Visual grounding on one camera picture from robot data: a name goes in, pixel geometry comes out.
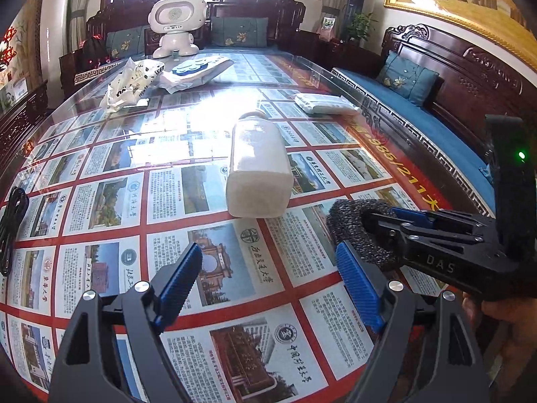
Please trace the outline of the person right hand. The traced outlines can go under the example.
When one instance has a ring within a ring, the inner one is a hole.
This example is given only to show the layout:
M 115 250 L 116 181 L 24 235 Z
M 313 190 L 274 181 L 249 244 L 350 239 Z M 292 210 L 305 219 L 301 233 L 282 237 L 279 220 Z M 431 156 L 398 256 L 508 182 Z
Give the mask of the person right hand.
M 502 366 L 496 386 L 504 398 L 516 384 L 536 351 L 536 299 L 504 299 L 497 302 L 478 301 L 463 294 L 462 307 L 472 326 L 478 315 L 485 315 L 508 324 L 508 336 L 501 347 Z

